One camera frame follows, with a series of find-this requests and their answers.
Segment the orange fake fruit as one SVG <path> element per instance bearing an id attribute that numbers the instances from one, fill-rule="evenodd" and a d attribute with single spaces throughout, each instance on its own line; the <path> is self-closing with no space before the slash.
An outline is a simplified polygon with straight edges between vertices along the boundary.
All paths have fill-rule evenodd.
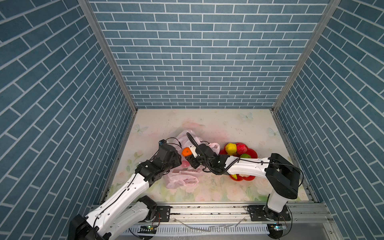
<path id="1" fill-rule="evenodd" d="M 191 151 L 191 149 L 189 147 L 183 149 L 183 151 L 182 151 L 183 157 L 187 158 L 188 156 L 192 156 L 192 155 L 193 155 L 193 152 Z"/>

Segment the pink plastic bag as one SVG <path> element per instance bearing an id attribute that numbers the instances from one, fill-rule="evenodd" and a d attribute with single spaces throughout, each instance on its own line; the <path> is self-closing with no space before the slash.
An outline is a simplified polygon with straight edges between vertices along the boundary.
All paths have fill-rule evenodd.
<path id="1" fill-rule="evenodd" d="M 167 140 L 168 143 L 172 143 L 172 146 L 176 147 L 176 150 L 181 156 L 183 149 L 192 146 L 191 141 L 187 137 L 187 133 L 191 134 L 197 144 L 205 144 L 203 139 L 197 136 L 193 130 L 184 130 L 175 139 Z M 184 188 L 191 190 L 197 188 L 198 185 L 203 182 L 203 176 L 213 175 L 212 173 L 204 172 L 204 168 L 204 166 L 200 165 L 197 169 L 194 169 L 185 157 L 182 156 L 182 164 L 170 170 L 170 172 L 163 177 L 166 189 L 176 190 Z"/>

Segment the yellow round fake fruit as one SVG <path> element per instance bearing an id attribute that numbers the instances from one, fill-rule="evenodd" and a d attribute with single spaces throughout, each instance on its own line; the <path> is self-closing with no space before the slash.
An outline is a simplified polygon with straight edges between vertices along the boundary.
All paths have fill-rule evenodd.
<path id="1" fill-rule="evenodd" d="M 225 146 L 225 151 L 230 156 L 235 155 L 237 153 L 237 145 L 233 143 L 228 143 Z"/>

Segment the red fake fruit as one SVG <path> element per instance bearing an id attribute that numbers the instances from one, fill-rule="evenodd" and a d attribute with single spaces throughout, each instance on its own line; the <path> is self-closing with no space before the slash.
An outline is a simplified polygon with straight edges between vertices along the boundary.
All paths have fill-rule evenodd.
<path id="1" fill-rule="evenodd" d="M 243 155 L 248 151 L 248 147 L 243 143 L 237 143 L 236 146 L 238 155 Z"/>

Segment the green fake fruit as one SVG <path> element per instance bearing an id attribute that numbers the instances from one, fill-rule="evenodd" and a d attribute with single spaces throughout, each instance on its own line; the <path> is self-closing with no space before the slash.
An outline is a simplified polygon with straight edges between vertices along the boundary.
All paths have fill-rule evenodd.
<path id="1" fill-rule="evenodd" d="M 248 154 L 242 154 L 240 156 L 240 158 L 242 158 L 242 159 L 251 159 L 252 157 L 250 155 L 248 155 Z"/>

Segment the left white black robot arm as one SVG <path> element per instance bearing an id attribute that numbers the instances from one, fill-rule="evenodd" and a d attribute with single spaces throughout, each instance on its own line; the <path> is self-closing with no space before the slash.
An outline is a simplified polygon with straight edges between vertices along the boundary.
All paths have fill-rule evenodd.
<path id="1" fill-rule="evenodd" d="M 71 220 L 68 239 L 114 240 L 134 224 L 151 221 L 157 204 L 148 196 L 139 196 L 181 163 L 181 155 L 172 145 L 161 145 L 108 200 L 86 216 L 77 215 Z"/>

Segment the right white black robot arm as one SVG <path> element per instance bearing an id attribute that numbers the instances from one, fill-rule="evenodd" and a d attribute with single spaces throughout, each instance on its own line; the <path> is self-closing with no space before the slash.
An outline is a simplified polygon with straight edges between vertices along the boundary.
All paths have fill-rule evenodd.
<path id="1" fill-rule="evenodd" d="M 300 168 L 292 165 L 279 154 L 268 158 L 249 159 L 230 155 L 218 155 L 208 146 L 189 146 L 182 156 L 196 169 L 204 166 L 215 175 L 249 175 L 269 181 L 273 190 L 263 208 L 269 220 L 278 220 L 289 200 L 298 197 L 301 182 Z"/>

